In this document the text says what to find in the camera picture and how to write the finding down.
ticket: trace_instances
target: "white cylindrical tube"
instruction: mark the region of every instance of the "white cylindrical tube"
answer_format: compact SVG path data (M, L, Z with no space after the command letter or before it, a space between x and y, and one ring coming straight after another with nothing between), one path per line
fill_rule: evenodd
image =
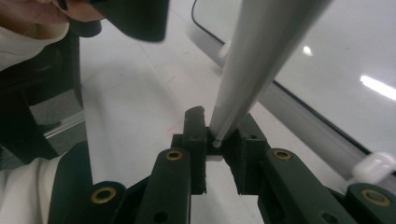
M217 141L237 128L331 0L244 0L209 126Z

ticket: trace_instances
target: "white tabletop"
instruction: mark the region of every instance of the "white tabletop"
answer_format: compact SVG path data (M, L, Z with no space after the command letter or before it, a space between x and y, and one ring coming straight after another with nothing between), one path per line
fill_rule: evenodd
M187 35L192 1L173 1L166 40L150 44L133 40L108 21L99 36L81 41L81 82L88 142L95 183L112 180L126 187L150 175L157 154L181 133L184 112L205 108L210 121L221 68ZM297 153L326 186L339 189L344 180L296 138L264 107L252 115L272 147ZM208 193L192 197L191 223L262 223L257 197L236 193L230 169L208 162Z

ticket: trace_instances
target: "person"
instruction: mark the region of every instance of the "person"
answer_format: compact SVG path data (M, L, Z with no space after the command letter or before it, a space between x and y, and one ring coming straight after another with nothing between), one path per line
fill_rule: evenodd
M0 71L35 57L67 33L67 17L102 18L82 0L67 0L61 10L51 0L0 0ZM92 184L86 143L47 161L36 159L0 172L0 223L62 223L79 192Z

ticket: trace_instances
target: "chair leg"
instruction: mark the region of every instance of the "chair leg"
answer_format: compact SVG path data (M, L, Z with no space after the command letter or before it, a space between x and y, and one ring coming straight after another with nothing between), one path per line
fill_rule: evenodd
M21 93L0 97L0 143L23 163L58 156L38 129Z

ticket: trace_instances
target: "gray floor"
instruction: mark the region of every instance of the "gray floor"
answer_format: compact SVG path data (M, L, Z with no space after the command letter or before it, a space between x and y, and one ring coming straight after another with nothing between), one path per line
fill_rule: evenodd
M51 124L65 119L79 111L79 106L73 91L64 92L46 102L31 106L33 115L38 124ZM63 133L49 139L50 144L59 155L64 154L75 143L86 141L85 123L81 123ZM14 169L22 163L7 150L2 151L0 170Z

